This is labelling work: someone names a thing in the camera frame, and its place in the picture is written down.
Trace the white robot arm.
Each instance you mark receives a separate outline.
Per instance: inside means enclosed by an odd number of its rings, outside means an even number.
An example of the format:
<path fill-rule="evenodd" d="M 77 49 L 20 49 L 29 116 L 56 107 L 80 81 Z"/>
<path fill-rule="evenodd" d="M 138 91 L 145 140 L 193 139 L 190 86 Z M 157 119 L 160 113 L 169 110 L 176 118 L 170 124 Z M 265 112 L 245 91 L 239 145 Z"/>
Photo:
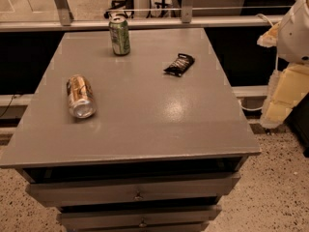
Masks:
<path fill-rule="evenodd" d="M 288 62 L 269 78 L 260 124 L 275 129 L 309 93 L 309 0 L 296 0 L 282 20 L 257 40 L 257 45 L 277 49 L 276 58 Z"/>

